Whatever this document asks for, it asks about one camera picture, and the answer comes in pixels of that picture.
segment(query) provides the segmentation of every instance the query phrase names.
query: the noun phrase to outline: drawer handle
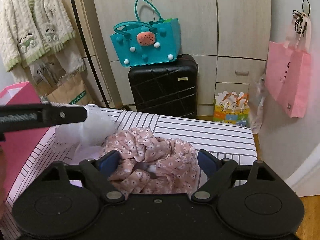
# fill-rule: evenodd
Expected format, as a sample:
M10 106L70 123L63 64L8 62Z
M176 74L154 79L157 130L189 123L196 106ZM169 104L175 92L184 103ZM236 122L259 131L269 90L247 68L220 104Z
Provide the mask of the drawer handle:
M235 73L237 76L249 76L249 71L246 71L246 72L242 72L242 71L236 71L235 70Z

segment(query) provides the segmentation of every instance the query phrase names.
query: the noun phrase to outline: teal felt tote bag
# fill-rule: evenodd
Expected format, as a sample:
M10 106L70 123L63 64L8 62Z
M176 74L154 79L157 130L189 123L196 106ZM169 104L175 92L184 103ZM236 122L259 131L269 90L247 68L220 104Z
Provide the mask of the teal felt tote bag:
M117 24L113 27L115 33L110 36L121 65L134 67L175 61L181 43L178 19L164 20L156 7L143 0L154 9L159 20L141 22L137 13L138 1L134 6L137 21Z

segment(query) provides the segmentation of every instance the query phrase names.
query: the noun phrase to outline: black suitcase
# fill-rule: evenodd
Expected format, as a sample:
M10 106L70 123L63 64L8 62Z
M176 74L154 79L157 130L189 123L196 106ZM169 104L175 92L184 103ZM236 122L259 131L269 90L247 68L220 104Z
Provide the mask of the black suitcase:
M188 54L170 63L132 67L128 78L138 112L195 118L198 64Z

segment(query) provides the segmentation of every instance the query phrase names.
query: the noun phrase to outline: metal screw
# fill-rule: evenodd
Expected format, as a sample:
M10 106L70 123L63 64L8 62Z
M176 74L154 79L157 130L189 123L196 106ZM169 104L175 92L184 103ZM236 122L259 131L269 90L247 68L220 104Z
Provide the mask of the metal screw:
M208 199L210 197L210 193L206 191L198 191L194 196L197 199Z
M110 191L107 193L108 199L119 199L122 197L122 193L119 191Z

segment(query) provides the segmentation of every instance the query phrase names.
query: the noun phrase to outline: pink floral fabric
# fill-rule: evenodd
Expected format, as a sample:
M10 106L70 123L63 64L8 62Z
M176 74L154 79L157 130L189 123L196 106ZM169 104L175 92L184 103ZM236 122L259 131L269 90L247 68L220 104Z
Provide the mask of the pink floral fabric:
M157 138L148 128L109 136L104 153L119 151L121 161L109 181L126 197L130 193L190 194L195 186L196 150L180 139Z

